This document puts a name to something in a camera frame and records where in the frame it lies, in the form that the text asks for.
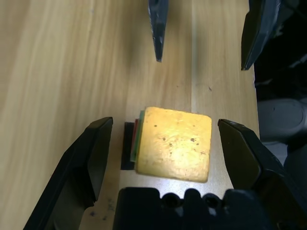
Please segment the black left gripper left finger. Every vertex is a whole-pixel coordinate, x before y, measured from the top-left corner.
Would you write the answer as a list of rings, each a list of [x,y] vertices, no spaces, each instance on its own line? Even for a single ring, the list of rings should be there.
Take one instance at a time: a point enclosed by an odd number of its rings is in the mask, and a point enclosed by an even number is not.
[[[64,152],[24,229],[79,229],[100,194],[112,126],[111,117],[92,122]]]

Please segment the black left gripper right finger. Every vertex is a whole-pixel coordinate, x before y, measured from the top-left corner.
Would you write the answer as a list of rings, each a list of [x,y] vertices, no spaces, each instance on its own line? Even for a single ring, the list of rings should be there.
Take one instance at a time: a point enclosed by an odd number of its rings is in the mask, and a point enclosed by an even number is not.
[[[253,190],[280,230],[307,228],[307,199],[279,160],[242,124],[220,119],[225,166],[235,189]]]

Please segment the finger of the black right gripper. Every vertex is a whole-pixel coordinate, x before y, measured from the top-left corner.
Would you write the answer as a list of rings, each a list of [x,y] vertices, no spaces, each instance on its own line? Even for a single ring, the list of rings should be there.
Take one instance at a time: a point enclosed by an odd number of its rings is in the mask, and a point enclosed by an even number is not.
[[[248,70],[276,28],[280,0],[250,0],[241,39],[241,69]]]
[[[148,0],[156,61],[162,62],[169,0]]]

